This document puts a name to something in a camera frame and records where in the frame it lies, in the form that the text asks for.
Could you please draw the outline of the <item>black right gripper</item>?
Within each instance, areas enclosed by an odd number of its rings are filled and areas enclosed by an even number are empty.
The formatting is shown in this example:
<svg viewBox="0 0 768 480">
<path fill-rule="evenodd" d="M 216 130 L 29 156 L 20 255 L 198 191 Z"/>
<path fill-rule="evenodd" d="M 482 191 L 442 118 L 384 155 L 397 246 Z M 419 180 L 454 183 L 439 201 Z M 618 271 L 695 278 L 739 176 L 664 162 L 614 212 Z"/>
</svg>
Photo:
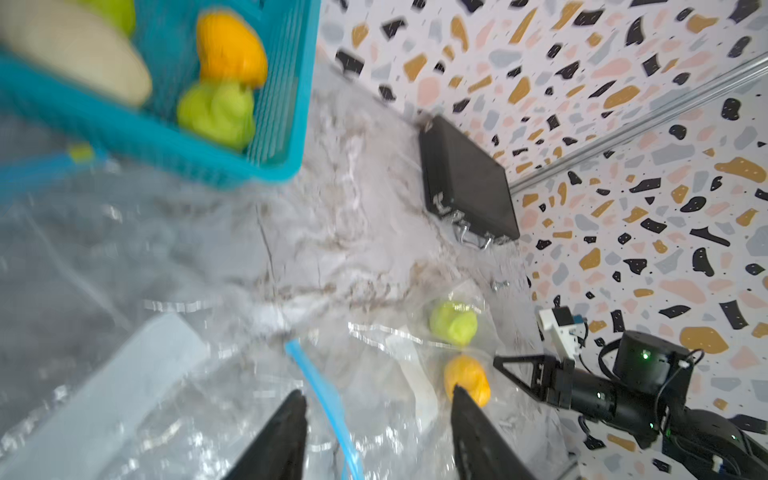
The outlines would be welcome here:
<svg viewBox="0 0 768 480">
<path fill-rule="evenodd" d="M 570 409 L 575 362 L 546 358 L 545 355 L 496 355 L 493 367 L 532 399 L 553 407 Z"/>
</svg>

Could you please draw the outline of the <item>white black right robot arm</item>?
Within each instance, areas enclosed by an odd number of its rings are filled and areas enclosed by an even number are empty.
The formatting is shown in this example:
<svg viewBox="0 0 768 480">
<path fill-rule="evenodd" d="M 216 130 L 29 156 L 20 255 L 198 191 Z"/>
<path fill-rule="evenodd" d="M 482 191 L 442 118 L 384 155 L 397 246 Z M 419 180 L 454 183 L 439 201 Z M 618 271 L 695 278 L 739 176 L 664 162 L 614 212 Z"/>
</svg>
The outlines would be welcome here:
<svg viewBox="0 0 768 480">
<path fill-rule="evenodd" d="M 628 433 L 642 449 L 660 440 L 697 479 L 766 478 L 764 447 L 731 420 L 686 405 L 703 350 L 626 331 L 600 353 L 616 357 L 598 363 L 599 376 L 551 355 L 497 356 L 493 366 L 533 399 Z"/>
</svg>

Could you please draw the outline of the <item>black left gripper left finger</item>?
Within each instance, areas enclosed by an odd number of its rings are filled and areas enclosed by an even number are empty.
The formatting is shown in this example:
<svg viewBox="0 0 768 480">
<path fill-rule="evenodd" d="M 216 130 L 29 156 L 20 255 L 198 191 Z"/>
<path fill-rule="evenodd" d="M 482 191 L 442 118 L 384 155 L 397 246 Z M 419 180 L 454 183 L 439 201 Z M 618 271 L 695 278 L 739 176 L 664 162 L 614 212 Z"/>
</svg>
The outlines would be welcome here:
<svg viewBox="0 0 768 480">
<path fill-rule="evenodd" d="M 307 400 L 291 391 L 224 476 L 225 480 L 301 480 L 308 432 Z"/>
</svg>

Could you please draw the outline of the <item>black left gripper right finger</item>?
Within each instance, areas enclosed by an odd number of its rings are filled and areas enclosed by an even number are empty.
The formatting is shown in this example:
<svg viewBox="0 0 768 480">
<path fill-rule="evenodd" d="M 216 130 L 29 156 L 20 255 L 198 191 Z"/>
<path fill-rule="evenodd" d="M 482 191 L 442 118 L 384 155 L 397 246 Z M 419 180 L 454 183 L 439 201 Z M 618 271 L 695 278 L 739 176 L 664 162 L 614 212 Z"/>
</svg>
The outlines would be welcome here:
<svg viewBox="0 0 768 480">
<path fill-rule="evenodd" d="M 461 480 L 533 480 L 469 393 L 456 385 L 451 406 L 454 462 Z"/>
</svg>

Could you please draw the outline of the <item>clear zip-top bag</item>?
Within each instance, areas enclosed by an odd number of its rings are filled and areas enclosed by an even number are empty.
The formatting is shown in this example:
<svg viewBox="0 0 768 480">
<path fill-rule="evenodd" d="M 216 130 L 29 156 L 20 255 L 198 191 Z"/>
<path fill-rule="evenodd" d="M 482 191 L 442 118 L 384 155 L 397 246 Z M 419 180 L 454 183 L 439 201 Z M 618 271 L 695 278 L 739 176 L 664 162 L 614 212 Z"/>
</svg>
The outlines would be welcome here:
<svg viewBox="0 0 768 480">
<path fill-rule="evenodd" d="M 472 281 L 360 307 L 285 346 L 331 439 L 333 479 L 559 479 L 556 413 L 492 369 L 504 346 Z"/>
<path fill-rule="evenodd" d="M 1 118 L 1 464 L 148 321 L 175 313 L 208 357 L 95 479 L 224 479 L 304 390 L 273 257 L 245 199 Z"/>
</svg>

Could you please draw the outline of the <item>green pear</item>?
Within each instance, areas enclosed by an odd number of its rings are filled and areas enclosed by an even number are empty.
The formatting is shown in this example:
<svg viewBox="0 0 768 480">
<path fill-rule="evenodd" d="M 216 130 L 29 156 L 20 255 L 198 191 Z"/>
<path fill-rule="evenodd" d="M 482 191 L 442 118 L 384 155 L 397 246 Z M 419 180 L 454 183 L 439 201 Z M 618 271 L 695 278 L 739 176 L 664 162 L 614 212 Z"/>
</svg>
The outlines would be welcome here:
<svg viewBox="0 0 768 480">
<path fill-rule="evenodd" d="M 80 0 L 79 3 L 100 15 L 126 37 L 133 35 L 136 28 L 133 0 Z"/>
<path fill-rule="evenodd" d="M 254 91 L 237 81 L 201 80 L 180 98 L 178 125 L 208 141 L 235 151 L 255 136 Z"/>
</svg>

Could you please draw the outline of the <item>beige fruit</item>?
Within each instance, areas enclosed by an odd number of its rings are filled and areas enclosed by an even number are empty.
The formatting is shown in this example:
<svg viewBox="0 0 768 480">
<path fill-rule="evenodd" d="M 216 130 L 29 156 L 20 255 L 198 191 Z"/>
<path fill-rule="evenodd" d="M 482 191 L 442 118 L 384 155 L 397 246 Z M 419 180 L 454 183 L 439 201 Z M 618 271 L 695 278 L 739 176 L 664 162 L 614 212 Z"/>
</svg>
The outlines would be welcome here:
<svg viewBox="0 0 768 480">
<path fill-rule="evenodd" d="M 73 1 L 3 1 L 1 45 L 16 57 L 130 107 L 153 82 L 133 43 Z"/>
</svg>

